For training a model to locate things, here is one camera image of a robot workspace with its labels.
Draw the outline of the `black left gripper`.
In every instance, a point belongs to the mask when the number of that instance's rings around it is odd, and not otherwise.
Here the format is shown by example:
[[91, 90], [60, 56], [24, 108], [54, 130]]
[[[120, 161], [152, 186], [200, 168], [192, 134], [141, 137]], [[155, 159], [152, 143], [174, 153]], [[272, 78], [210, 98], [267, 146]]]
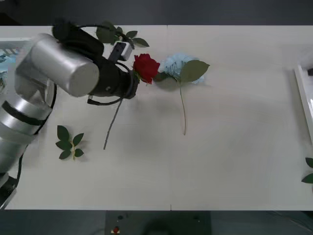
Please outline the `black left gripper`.
[[126, 65], [120, 62], [116, 62], [115, 64], [123, 67], [126, 71], [118, 69], [118, 86], [113, 92], [113, 95], [124, 99], [134, 98], [137, 91], [137, 78], [134, 76], [133, 71]]

